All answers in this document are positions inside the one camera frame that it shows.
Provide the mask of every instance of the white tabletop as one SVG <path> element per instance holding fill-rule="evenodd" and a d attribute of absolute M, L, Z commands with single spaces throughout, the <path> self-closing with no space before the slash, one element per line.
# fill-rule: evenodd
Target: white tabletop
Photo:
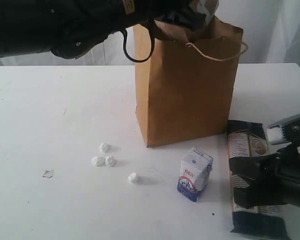
<path fill-rule="evenodd" d="M 238 239 L 225 135 L 146 148 L 135 109 L 133 66 L 0 67 L 0 239 Z M 230 119 L 297 113 L 297 65 L 239 66 Z M 115 167 L 92 166 L 101 142 L 114 146 Z M 176 190 L 193 146 L 214 157 L 197 203 Z M 132 172 L 140 184 L 128 183 Z M 284 215 L 300 239 L 300 208 Z"/>

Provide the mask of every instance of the brown paper bag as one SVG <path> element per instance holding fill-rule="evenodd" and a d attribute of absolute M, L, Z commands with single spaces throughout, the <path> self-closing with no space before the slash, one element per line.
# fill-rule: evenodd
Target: brown paper bag
<path fill-rule="evenodd" d="M 180 35 L 182 40 L 173 41 Z M 135 66 L 136 116 L 147 147 L 226 130 L 242 36 L 241 28 L 216 17 L 194 33 L 157 23 L 152 57 Z M 135 26 L 134 39 L 136 58 L 145 58 L 148 30 Z"/>

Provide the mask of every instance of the cotton ball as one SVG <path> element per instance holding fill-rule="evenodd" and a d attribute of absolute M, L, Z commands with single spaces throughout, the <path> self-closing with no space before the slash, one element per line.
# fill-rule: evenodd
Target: cotton ball
<path fill-rule="evenodd" d="M 95 156 L 91 162 L 95 167 L 102 166 L 105 164 L 105 158 L 103 156 Z"/>
<path fill-rule="evenodd" d="M 115 165 L 115 163 L 116 163 L 116 160 L 113 156 L 107 156 L 105 158 L 105 165 L 107 167 L 113 167 L 113 165 Z"/>
<path fill-rule="evenodd" d="M 103 152 L 103 153 L 106 153 L 110 150 L 110 145 L 106 144 L 106 143 L 101 143 L 100 145 L 100 150 Z"/>
<path fill-rule="evenodd" d="M 135 172 L 133 172 L 133 173 L 128 177 L 128 179 L 129 179 L 129 182 L 130 182 L 130 183 L 135 184 L 135 183 L 138 182 L 138 174 L 135 173 Z"/>

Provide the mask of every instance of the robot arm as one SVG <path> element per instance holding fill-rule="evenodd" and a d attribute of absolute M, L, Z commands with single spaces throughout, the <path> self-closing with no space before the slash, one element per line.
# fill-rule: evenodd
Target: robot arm
<path fill-rule="evenodd" d="M 206 15 L 191 8 L 198 0 L 0 0 L 0 58 L 51 51 L 79 58 L 109 34 L 148 21 L 154 49 L 154 19 L 196 30 Z"/>

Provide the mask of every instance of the small milk carton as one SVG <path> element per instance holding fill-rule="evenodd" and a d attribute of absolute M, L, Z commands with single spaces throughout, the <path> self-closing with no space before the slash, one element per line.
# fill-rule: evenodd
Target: small milk carton
<path fill-rule="evenodd" d="M 205 191 L 214 159 L 193 147 L 183 158 L 177 190 L 196 202 Z"/>

